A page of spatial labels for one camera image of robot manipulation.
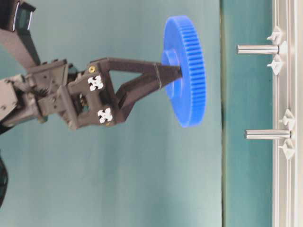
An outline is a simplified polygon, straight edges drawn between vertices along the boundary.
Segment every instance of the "gear teeth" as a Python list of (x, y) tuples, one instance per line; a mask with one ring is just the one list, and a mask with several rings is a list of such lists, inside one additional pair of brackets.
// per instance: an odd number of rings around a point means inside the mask
[(191, 123), (199, 123), (201, 114), (204, 115), (206, 102), (206, 84), (203, 51), (195, 27), (188, 19), (177, 19), (177, 25), (185, 46), (188, 61), (190, 86), (191, 86)]

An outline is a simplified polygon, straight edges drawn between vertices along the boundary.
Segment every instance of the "teal wall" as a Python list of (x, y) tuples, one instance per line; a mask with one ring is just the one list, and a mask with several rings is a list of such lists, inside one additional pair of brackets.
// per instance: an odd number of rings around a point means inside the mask
[[(113, 128), (70, 131), (59, 117), (0, 137), (9, 171), (4, 227), (222, 226), (219, 0), (29, 0), (42, 61), (83, 70), (105, 56), (159, 61), (168, 16), (194, 22), (205, 51), (204, 122), (181, 128), (164, 91)], [(0, 48), (1, 77), (22, 72)], [(118, 84), (125, 76), (115, 74)]]
[(271, 4), (221, 1), (225, 227), (272, 226), (272, 142), (244, 139), (272, 128), (272, 57), (236, 55), (237, 44), (270, 44)]

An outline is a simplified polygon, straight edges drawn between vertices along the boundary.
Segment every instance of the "gear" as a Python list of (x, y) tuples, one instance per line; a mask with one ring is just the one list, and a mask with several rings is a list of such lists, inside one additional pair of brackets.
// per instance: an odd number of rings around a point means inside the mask
[(168, 18), (161, 62), (182, 70), (182, 78), (166, 86), (179, 123), (183, 127), (199, 124), (206, 104), (204, 59), (195, 27), (187, 16)]

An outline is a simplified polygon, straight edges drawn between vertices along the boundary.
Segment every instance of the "metal peg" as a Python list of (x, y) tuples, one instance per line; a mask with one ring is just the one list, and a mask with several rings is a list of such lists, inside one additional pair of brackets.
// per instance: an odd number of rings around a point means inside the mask
[(278, 140), (289, 139), (291, 133), (289, 130), (268, 129), (268, 130), (245, 130), (245, 138), (247, 140)]
[(263, 45), (263, 46), (248, 46), (238, 45), (238, 54), (277, 54), (279, 53), (279, 46)]

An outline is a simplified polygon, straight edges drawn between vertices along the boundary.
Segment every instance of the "screw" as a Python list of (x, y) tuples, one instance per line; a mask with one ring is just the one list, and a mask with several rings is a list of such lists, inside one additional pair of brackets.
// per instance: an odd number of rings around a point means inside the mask
[(52, 97), (52, 98), (51, 98), (51, 102), (52, 102), (52, 103), (56, 102), (56, 98), (55, 98), (55, 97)]
[(89, 67), (89, 72), (90, 73), (93, 73), (95, 71), (96, 71), (96, 67), (95, 66), (92, 65), (92, 66)]

